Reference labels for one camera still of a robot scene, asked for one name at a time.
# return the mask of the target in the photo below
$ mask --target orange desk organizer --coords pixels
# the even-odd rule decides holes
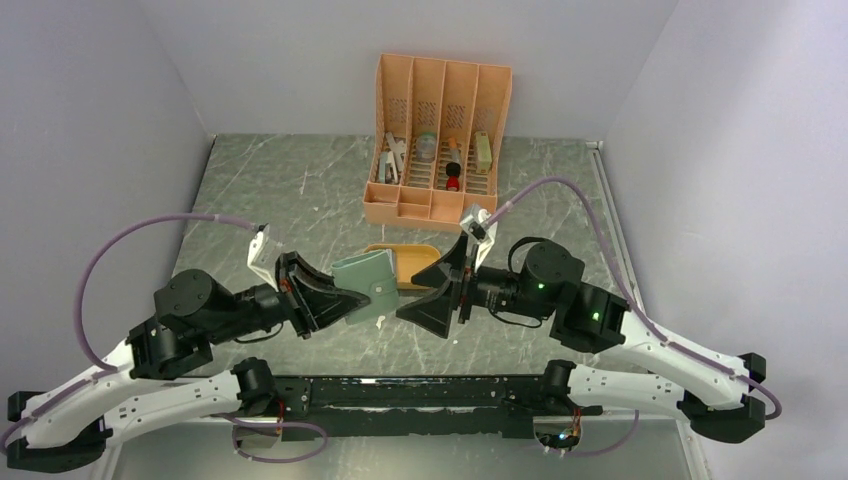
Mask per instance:
[[[490,212],[498,204],[498,156],[503,140],[512,69],[495,65],[383,54],[377,65],[377,138],[365,185],[369,223],[458,232],[459,217],[477,203]],[[475,132],[486,132],[492,167],[477,174]],[[380,154],[389,151],[386,132],[406,140],[400,185],[377,181]],[[436,136],[436,158],[420,162],[415,142],[422,133]],[[446,190],[449,138],[463,160],[460,190]]]

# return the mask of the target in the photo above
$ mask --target yellow tray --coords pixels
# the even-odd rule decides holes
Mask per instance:
[[[442,257],[439,250],[431,245],[407,245],[399,243],[375,243],[368,245],[365,252],[373,250],[392,250],[397,261],[398,288],[404,290],[420,290],[421,287],[412,284],[412,276],[424,270]]]

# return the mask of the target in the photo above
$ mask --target marble table surface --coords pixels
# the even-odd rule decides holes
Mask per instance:
[[[220,135],[193,211],[273,224],[282,230],[287,251],[298,251],[324,272],[333,261],[372,243],[425,243],[446,252],[457,234],[365,222],[362,198],[373,151],[373,137],[368,136]],[[608,215],[583,142],[504,139],[498,170],[500,203],[549,175],[574,180],[592,199],[598,215]],[[245,265],[247,232],[196,222],[185,232],[175,273],[201,268],[233,292],[261,282]],[[505,267],[509,247],[528,235],[560,243],[586,263],[584,281],[616,291],[586,213],[566,188],[546,185],[505,216],[486,264]],[[516,264],[522,258],[523,253],[517,255]],[[275,374],[303,375],[541,373],[551,359],[590,360],[591,356],[549,338],[549,330],[550,322],[535,330],[504,325],[480,309],[464,325],[454,321],[447,340],[393,316],[380,328],[370,322],[356,326],[338,322],[309,340],[285,327],[264,343],[215,347],[214,362],[193,374],[212,375],[249,356],[267,360]],[[603,360],[597,365],[631,370]]]

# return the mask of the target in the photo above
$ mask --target wallet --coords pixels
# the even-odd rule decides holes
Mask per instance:
[[[386,250],[362,253],[330,266],[337,288],[367,295],[371,303],[345,317],[348,325],[389,315],[400,305],[392,259]]]

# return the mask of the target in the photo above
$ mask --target white wall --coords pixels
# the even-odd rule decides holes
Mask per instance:
[[[676,0],[142,0],[215,133],[374,133],[380,52],[510,65],[507,133],[600,139]]]
[[[845,2],[682,0],[606,137],[650,312],[766,356],[784,402],[705,442],[716,479],[848,472],[846,22]]]
[[[188,211],[210,139],[130,0],[3,2],[0,65],[5,402],[88,365],[71,327],[85,263],[121,227]],[[170,274],[180,226],[150,230],[118,245],[95,271],[85,324],[97,352],[152,313],[151,294]],[[44,477],[6,471],[0,460],[4,479]]]

